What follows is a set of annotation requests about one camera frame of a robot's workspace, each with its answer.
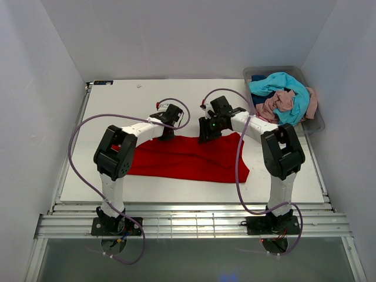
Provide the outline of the red t shirt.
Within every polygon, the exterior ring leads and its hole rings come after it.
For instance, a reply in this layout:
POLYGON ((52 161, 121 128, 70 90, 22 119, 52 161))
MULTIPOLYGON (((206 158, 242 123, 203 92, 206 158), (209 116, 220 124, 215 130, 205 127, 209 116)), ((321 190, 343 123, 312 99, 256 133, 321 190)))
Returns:
POLYGON ((198 137, 154 138, 135 150, 131 164, 120 171, 138 176, 166 177, 216 183, 236 182, 240 135, 232 133, 207 143, 198 137))

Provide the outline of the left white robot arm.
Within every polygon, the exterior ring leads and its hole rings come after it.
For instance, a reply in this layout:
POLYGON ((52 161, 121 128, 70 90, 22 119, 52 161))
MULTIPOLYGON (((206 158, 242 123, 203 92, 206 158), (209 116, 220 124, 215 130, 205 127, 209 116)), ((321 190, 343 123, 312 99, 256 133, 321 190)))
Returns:
POLYGON ((181 122, 182 117, 181 108, 166 104, 145 121, 125 127, 111 125, 106 129, 93 160, 105 197, 96 212, 101 225, 110 234, 119 234, 125 227, 125 220, 120 215, 125 211, 123 182, 132 167, 136 148, 155 138, 173 138, 173 128, 181 122))

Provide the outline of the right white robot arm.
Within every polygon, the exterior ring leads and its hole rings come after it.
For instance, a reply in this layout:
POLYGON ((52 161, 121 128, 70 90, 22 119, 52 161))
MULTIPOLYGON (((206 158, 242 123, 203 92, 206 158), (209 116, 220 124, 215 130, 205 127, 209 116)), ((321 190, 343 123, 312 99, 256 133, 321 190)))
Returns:
POLYGON ((299 234, 301 228, 293 215, 292 192, 305 154, 294 126, 265 122, 241 107, 233 108, 225 96, 200 106, 205 115, 199 119, 199 141, 221 137, 224 130, 238 132, 261 144, 264 165, 271 176, 270 197, 263 212, 250 212, 241 225, 247 234, 299 234))

